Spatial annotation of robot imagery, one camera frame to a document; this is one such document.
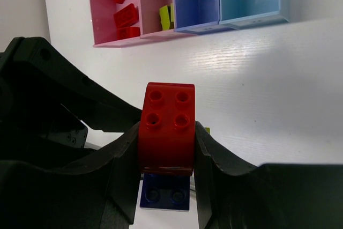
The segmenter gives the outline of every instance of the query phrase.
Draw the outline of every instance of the lime green lego brick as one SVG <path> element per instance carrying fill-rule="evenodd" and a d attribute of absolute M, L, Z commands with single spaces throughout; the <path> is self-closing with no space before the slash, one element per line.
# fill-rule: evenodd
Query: lime green lego brick
<path fill-rule="evenodd" d="M 170 21 L 174 22 L 174 3 L 170 4 Z"/>
<path fill-rule="evenodd" d="M 162 25 L 162 30 L 168 30 L 171 29 L 172 24 L 170 22 L 170 6 L 165 5 L 160 8 L 160 17 L 161 17 L 161 25 Z"/>

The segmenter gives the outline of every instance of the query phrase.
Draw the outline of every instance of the screw hole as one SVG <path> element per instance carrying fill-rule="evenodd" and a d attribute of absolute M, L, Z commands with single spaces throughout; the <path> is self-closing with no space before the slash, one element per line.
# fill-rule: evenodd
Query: screw hole
<path fill-rule="evenodd" d="M 50 53 L 50 51 L 47 50 L 47 49 L 45 49 L 45 48 L 42 48 L 42 49 L 41 49 L 40 54 L 41 54 L 41 57 L 42 57 L 43 60 L 49 60 L 49 59 L 51 59 L 51 53 Z"/>

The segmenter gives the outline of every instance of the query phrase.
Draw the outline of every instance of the white table surface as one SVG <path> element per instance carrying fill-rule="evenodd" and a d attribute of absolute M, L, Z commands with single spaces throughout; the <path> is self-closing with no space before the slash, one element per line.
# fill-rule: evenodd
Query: white table surface
<path fill-rule="evenodd" d="M 129 103 L 142 107 L 148 82 L 194 83 L 196 119 L 243 159 L 343 163 L 343 0 L 290 1 L 290 24 L 127 49 L 92 47 L 89 0 L 46 3 L 52 44 Z M 137 212 L 134 228 L 196 228 L 194 209 L 157 212 Z"/>

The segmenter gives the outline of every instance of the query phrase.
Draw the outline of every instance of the white wall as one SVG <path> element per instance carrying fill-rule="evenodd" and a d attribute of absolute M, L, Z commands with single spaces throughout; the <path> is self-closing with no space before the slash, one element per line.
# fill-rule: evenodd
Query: white wall
<path fill-rule="evenodd" d="M 45 0 L 0 0 L 0 51 L 17 36 L 50 39 Z"/>

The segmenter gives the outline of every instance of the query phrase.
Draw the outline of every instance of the lego stud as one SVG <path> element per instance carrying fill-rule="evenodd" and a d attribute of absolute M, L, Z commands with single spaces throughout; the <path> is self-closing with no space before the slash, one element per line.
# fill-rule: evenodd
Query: lego stud
<path fill-rule="evenodd" d="M 146 191 L 145 198 L 149 203 L 156 203 L 160 199 L 160 192 L 156 188 L 150 188 Z"/>
<path fill-rule="evenodd" d="M 152 91 L 149 93 L 149 101 L 152 106 L 163 103 L 163 95 L 160 91 Z"/>
<path fill-rule="evenodd" d="M 189 106 L 190 99 L 191 98 L 188 93 L 184 91 L 178 92 L 175 95 L 176 107 L 182 109 Z"/>
<path fill-rule="evenodd" d="M 173 204 L 182 205 L 184 200 L 186 199 L 186 195 L 185 195 L 184 191 L 182 191 L 180 189 L 176 189 L 176 190 L 173 190 L 171 192 L 170 199 L 171 199 Z"/>
<path fill-rule="evenodd" d="M 174 118 L 174 126 L 176 130 L 184 130 L 189 126 L 189 124 L 189 118 L 185 115 L 180 114 Z"/>
<path fill-rule="evenodd" d="M 145 117 L 146 125 L 149 129 L 156 129 L 161 125 L 161 120 L 158 114 L 149 113 Z"/>

